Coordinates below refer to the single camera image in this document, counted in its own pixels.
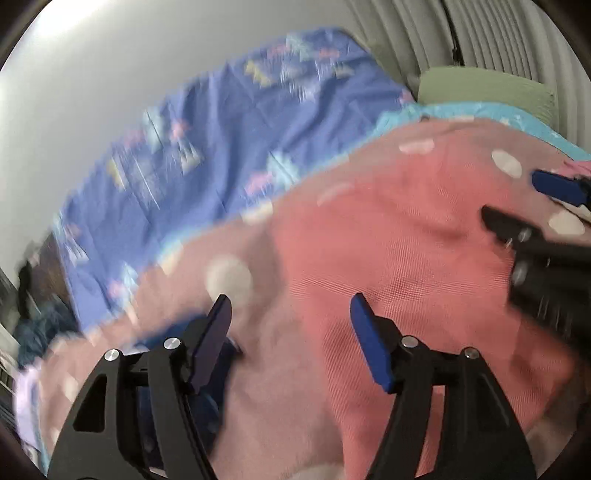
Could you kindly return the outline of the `salmon pink knit garment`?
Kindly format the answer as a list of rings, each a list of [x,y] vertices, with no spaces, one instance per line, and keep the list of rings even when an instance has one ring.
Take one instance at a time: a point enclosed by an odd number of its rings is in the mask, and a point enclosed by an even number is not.
[[[486,204],[521,213],[522,200],[491,161],[414,156],[363,174],[328,201],[288,201],[273,223],[349,479],[367,474],[392,406],[353,333],[356,293],[431,348],[479,349],[525,430],[572,377],[574,356],[509,307],[511,257],[480,220]]]

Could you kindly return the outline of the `pink folded garment on stack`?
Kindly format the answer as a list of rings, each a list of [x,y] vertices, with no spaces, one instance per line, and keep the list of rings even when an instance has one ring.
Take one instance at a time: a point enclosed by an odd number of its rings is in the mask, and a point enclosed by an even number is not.
[[[557,198],[563,202],[579,207],[590,207],[590,162],[569,161],[554,170],[564,177],[559,186]]]

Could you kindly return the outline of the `navy star pattern garment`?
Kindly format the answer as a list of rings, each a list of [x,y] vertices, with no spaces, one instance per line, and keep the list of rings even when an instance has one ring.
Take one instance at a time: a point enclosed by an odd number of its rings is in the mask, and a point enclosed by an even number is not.
[[[168,338],[180,337],[190,321],[191,318],[185,318],[151,336],[140,338],[124,352],[126,354],[146,352],[160,346]],[[226,383],[232,365],[241,354],[242,350],[238,344],[233,342],[231,338],[225,337],[215,359],[211,355],[204,357],[199,354],[195,360],[195,371],[191,378],[193,393],[188,395],[188,405],[194,427],[204,444],[207,455],[211,455],[218,433],[221,432]],[[163,470],[148,387],[138,389],[138,410],[139,431],[148,466]]]

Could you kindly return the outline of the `lavender folded garment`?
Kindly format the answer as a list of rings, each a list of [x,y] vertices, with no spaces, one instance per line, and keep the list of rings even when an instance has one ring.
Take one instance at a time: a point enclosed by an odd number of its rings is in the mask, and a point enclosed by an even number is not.
[[[41,439],[38,412],[39,369],[29,365],[17,373],[13,409],[17,433],[25,454],[40,470],[45,470],[46,455]]]

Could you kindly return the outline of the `mauve polka dot blanket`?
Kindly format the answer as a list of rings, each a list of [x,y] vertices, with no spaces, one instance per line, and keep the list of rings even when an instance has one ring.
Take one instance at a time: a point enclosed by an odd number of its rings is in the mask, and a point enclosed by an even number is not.
[[[361,479],[393,400],[349,320],[363,293],[429,347],[480,350],[539,468],[568,440],[586,390],[575,354],[507,303],[513,259],[480,216],[522,217],[554,240],[590,229],[529,182],[571,165],[551,142],[487,119],[397,128],[279,200],[175,247],[117,319],[55,341],[41,365],[40,429],[53,448],[75,395],[109,349],[143,340],[219,295],[242,347],[213,454],[223,479]]]

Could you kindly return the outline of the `dark teal crumpled blanket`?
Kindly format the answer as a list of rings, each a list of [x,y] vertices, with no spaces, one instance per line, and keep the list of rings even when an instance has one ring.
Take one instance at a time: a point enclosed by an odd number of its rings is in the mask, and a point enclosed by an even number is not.
[[[42,358],[58,337],[75,335],[80,331],[71,309],[59,298],[43,303],[30,319],[20,319],[14,331],[19,344],[17,366],[19,370]]]

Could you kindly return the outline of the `green pillow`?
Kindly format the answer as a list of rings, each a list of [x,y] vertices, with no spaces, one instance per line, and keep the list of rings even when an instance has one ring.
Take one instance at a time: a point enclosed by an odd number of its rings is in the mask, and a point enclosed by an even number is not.
[[[558,101],[551,88],[524,77],[474,67],[428,70],[420,77],[418,101],[501,103],[524,110],[548,126],[558,120]]]

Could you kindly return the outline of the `grey pleated curtain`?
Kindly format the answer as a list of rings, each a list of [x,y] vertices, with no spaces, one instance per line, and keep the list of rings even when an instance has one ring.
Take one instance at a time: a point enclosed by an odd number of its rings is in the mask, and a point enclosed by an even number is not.
[[[535,2],[351,1],[348,8],[358,38],[411,90],[433,67],[521,76],[555,92],[555,129],[590,147],[590,75],[581,52]]]

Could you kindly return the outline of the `dark patterned headboard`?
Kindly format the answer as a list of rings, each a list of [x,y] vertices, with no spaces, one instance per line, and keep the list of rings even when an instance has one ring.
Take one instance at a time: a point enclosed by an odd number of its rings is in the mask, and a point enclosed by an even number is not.
[[[22,319],[31,319],[42,304],[59,299],[71,306],[64,269],[53,233],[40,243],[30,243],[18,269],[17,310]]]

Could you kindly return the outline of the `blue tree pattern sheet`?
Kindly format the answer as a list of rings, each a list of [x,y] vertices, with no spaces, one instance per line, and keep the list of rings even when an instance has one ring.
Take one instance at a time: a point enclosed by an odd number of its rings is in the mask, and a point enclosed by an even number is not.
[[[54,224],[81,328],[119,315],[142,272],[183,241],[287,192],[412,100],[330,28],[290,33],[146,109]]]

